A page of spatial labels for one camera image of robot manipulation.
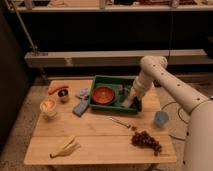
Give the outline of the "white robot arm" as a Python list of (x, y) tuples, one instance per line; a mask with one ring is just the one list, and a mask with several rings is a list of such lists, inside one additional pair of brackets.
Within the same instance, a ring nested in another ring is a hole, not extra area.
[(167, 70), (163, 56), (144, 56), (133, 91), (143, 98), (154, 80), (190, 115), (182, 171), (213, 171), (213, 100), (184, 83)]

